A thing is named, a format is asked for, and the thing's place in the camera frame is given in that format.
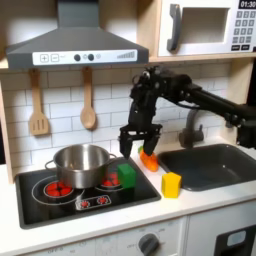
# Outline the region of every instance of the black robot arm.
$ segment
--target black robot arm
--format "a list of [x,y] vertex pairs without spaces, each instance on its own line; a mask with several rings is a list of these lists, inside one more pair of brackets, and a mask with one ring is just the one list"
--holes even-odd
[[[237,143],[247,148],[256,148],[256,109],[238,105],[202,90],[193,84],[187,75],[175,75],[157,67],[146,69],[133,79],[128,125],[120,129],[120,152],[129,158],[132,143],[144,140],[144,151],[151,155],[160,137],[162,125],[152,124],[156,114],[156,101],[162,97],[181,107],[208,110],[222,116],[238,128]],[[183,105],[186,101],[196,106]]]

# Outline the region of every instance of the white countertop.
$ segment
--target white countertop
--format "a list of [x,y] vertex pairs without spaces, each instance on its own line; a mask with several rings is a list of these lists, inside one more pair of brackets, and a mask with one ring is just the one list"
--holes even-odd
[[[216,143],[226,142],[215,138],[205,145]],[[256,158],[256,151],[244,151]],[[161,168],[157,173],[147,171],[138,155],[133,160],[161,194],[161,176],[165,172]],[[8,184],[5,165],[0,166],[0,191],[0,255],[17,255],[255,199],[256,181],[203,192],[181,190],[178,199],[162,197],[157,202],[29,230],[20,228],[16,188],[15,185]]]

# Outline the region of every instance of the hood control panel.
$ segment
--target hood control panel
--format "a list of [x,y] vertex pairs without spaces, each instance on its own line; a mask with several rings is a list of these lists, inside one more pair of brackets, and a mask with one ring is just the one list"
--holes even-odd
[[35,66],[136,62],[138,51],[34,52],[32,58]]

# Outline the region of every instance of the black stovetop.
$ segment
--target black stovetop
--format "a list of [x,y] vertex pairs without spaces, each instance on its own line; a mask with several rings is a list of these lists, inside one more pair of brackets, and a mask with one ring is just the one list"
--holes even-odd
[[[136,186],[123,189],[117,180],[117,166],[129,163],[136,171]],[[86,217],[161,198],[139,167],[130,159],[117,158],[108,167],[103,185],[85,190],[66,187],[55,171],[41,170],[16,177],[20,226],[40,227]]]

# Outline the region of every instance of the wooden spoon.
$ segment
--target wooden spoon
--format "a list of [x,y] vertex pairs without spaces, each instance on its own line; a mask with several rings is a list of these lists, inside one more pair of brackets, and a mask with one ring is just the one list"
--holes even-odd
[[84,108],[80,119],[86,129],[93,129],[96,123],[96,114],[92,108],[92,70],[83,68],[84,77]]
[[34,105],[34,113],[29,120],[29,129],[33,135],[47,134],[49,132],[49,123],[46,116],[42,113],[41,96],[39,88],[40,72],[37,69],[29,71],[31,86],[32,86],[32,98]]

